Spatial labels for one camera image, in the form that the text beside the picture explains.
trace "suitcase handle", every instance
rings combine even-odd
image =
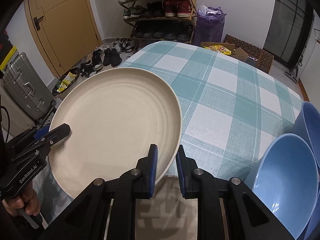
[[[31,95],[33,95],[35,89],[33,88],[33,86],[30,84],[30,82],[25,83],[24,84],[26,90],[24,91],[24,94],[26,95],[26,98],[28,96],[28,94],[31,92]]]

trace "blue gripper pad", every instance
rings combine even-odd
[[[149,197],[150,198],[152,197],[153,192],[155,191],[157,163],[158,163],[158,147],[155,145],[152,163],[151,163],[150,178],[149,178]]]
[[[177,164],[177,170],[178,170],[180,192],[182,194],[182,197],[184,198],[186,196],[186,182],[185,182],[185,177],[182,169],[179,152],[176,155],[176,164]]]

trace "cardboard box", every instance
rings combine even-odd
[[[217,43],[217,42],[201,42],[201,45],[203,47],[209,47],[212,45],[222,45],[231,51],[231,55],[227,55],[227,56],[233,57],[233,58],[241,60],[243,62],[246,62],[246,60],[248,59],[248,54],[243,49],[238,48],[235,50],[235,48],[236,48],[235,44]]]

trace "door frame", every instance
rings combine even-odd
[[[92,11],[90,0],[86,0],[86,2],[87,2],[87,7],[88,7],[88,10],[89,10],[92,26],[93,26],[95,34],[96,34],[96,36],[98,38],[99,44],[102,45],[102,40],[101,40],[99,31],[98,31],[98,27],[97,27],[96,21],[95,21],[94,16],[93,16],[93,11]],[[50,69],[50,71],[52,72],[52,74],[55,77],[60,78],[61,75],[59,75],[57,70],[54,68],[54,65],[52,64],[52,62],[49,59],[47,53],[45,52],[44,47],[42,46],[41,41],[40,41],[40,39],[39,39],[39,37],[38,37],[38,35],[36,33],[36,30],[35,30],[35,27],[34,27],[34,24],[33,24],[33,20],[32,20],[32,17],[31,17],[30,9],[29,9],[29,1],[28,0],[24,0],[24,10],[25,10],[25,13],[26,13],[27,22],[28,22],[28,25],[29,25],[29,29],[30,29],[31,35],[33,37],[33,40],[36,43],[36,46],[37,46],[41,56],[43,57],[44,61],[46,62],[47,66]]]

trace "checkered tablecloth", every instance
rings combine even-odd
[[[244,62],[183,43],[150,44],[120,67],[149,70],[171,85],[182,109],[186,156],[221,179],[245,179],[270,143],[290,130],[303,102],[284,84]],[[177,174],[175,162],[168,174]],[[48,165],[42,182],[34,186],[50,222],[72,199],[54,181]]]

